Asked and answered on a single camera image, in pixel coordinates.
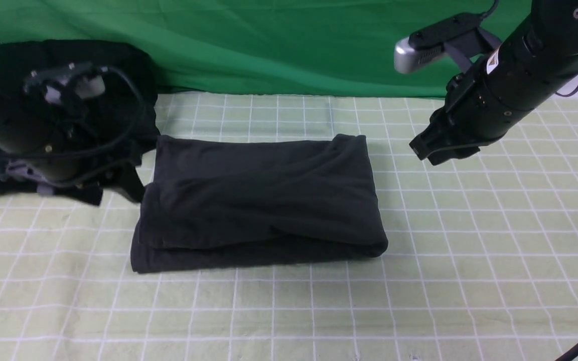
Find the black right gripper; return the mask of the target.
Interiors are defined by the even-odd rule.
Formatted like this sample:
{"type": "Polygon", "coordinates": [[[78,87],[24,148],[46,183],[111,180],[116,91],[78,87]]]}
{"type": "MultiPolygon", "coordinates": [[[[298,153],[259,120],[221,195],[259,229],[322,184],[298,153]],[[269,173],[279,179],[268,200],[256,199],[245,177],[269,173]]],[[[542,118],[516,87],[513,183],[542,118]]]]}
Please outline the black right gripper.
{"type": "Polygon", "coordinates": [[[429,117],[429,125],[410,142],[419,160],[437,166],[453,159],[472,157],[481,147],[497,142],[503,132],[477,117],[459,117],[440,108],[429,117]]]}

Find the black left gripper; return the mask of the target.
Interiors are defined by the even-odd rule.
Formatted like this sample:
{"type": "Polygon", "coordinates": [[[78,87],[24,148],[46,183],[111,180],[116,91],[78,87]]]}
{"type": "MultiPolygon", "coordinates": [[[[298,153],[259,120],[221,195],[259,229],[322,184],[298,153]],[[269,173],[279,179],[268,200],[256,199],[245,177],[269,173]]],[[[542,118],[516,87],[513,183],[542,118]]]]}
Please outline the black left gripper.
{"type": "Polygon", "coordinates": [[[129,203],[140,204],[145,186],[137,174],[141,155],[94,157],[71,161],[58,167],[59,174],[74,170],[70,178],[55,180],[23,160],[9,161],[6,174],[19,183],[29,183],[30,190],[43,197],[69,198],[79,203],[100,206],[104,191],[121,195],[129,203]]]}

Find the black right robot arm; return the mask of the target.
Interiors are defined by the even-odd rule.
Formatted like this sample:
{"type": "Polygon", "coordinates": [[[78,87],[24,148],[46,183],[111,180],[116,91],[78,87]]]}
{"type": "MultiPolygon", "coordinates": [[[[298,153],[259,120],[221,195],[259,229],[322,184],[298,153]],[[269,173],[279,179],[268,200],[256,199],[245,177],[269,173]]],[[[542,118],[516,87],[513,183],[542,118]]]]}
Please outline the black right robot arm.
{"type": "Polygon", "coordinates": [[[481,27],[484,14],[461,13],[413,32],[394,51],[394,67],[412,73],[450,57],[460,73],[444,105],[410,142],[434,166],[471,157],[578,75],[578,1],[533,1],[504,41],[481,27]]]}

